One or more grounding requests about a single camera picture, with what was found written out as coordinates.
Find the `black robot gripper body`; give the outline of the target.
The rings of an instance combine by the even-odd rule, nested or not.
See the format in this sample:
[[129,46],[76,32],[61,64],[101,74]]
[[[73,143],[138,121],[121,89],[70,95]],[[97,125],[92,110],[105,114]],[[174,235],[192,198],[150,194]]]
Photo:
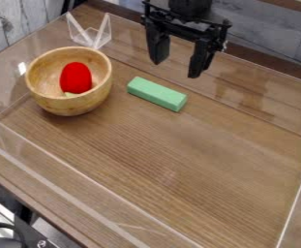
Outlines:
[[213,51],[222,51],[228,43],[232,22],[212,10],[213,0],[142,0],[142,25],[153,23],[169,36],[196,42],[205,38]]

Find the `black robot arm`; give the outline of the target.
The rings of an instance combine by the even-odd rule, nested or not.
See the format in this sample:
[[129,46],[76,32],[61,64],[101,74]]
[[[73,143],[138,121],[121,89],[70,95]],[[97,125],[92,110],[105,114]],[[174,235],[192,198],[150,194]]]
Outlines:
[[153,0],[144,0],[142,4],[141,23],[152,63],[158,65],[168,58],[174,36],[193,43],[188,77],[198,78],[216,52],[226,49],[232,22],[212,12],[212,0],[166,0],[166,7]]

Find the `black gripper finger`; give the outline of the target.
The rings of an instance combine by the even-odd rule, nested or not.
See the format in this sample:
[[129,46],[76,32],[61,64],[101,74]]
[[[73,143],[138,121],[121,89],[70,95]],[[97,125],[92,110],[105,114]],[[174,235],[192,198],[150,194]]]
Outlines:
[[153,23],[146,25],[146,41],[150,61],[158,65],[169,55],[170,38]]
[[198,39],[194,42],[193,55],[189,63],[189,78],[198,78],[200,74],[208,69],[213,59],[212,42],[208,39]]

